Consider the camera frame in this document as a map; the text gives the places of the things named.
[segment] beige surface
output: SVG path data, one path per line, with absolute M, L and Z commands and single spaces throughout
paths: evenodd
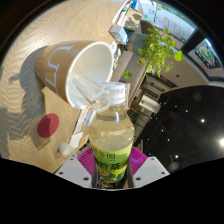
M 44 46 L 71 40 L 113 42 L 108 30 L 124 0 L 71 0 L 60 3 L 31 22 L 9 48 L 0 75 L 0 153 L 3 158 L 54 172 L 65 161 L 58 152 L 68 142 L 80 110 L 73 109 L 34 73 Z M 59 117 L 53 136 L 40 138 L 36 128 L 49 113 Z

